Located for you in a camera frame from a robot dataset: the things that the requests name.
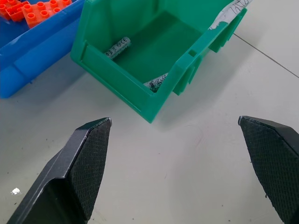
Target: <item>orange lego brick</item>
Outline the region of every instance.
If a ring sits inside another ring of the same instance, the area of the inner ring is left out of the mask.
[[[22,11],[29,28],[33,28],[71,3],[71,0],[40,1],[34,5],[24,5]]]
[[[10,18],[14,21],[14,22],[18,22],[21,21],[22,19],[24,19],[24,14],[22,12],[21,7],[24,5],[29,4],[28,1],[24,1],[21,2],[15,6],[12,6],[10,8],[6,9],[6,12],[8,13],[8,15],[10,16]]]
[[[6,9],[20,3],[21,2],[18,0],[0,0],[0,16],[4,19],[10,20],[10,16],[7,13]]]

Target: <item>line on table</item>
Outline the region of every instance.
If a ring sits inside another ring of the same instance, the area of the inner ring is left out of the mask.
[[[246,40],[244,40],[243,38],[239,37],[237,34],[234,34],[236,37],[238,37],[239,39],[241,39],[242,41],[244,41],[245,43],[247,43],[248,45],[250,45],[251,47],[253,47],[255,50],[257,50],[258,52],[262,53],[263,55],[265,55],[267,58],[269,58],[270,60],[272,60],[273,62],[275,62],[276,64],[278,64],[280,67],[284,68],[285,70],[287,70],[288,72],[290,72],[292,75],[294,75],[295,77],[299,78],[299,76],[297,76],[294,72],[290,71],[289,69],[287,69],[285,66],[283,66],[282,64],[280,64],[278,61],[274,60],[273,58],[271,58],[270,56],[266,55],[264,52],[262,52],[261,50],[257,49],[255,46],[253,46],[251,43],[248,43]]]

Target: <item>textured gripper pad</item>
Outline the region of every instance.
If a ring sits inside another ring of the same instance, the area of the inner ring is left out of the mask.
[[[68,176],[76,197],[89,220],[104,174],[110,121],[91,130]]]
[[[254,171],[266,195],[285,224],[297,224],[298,155],[274,128],[248,118],[239,122]]]

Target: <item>white table surface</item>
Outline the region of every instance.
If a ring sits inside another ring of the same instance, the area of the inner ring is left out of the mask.
[[[0,223],[77,127],[111,117],[89,224],[281,224],[237,120],[249,115],[299,131],[298,86],[299,78],[234,35],[149,124],[67,55],[0,101]]]
[[[254,0],[236,34],[299,76],[297,0]]]

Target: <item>blue plastic bin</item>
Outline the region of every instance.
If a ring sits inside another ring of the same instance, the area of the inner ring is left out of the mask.
[[[28,0],[36,4],[40,0]],[[32,29],[0,17],[0,98],[8,98],[70,52],[84,0]]]

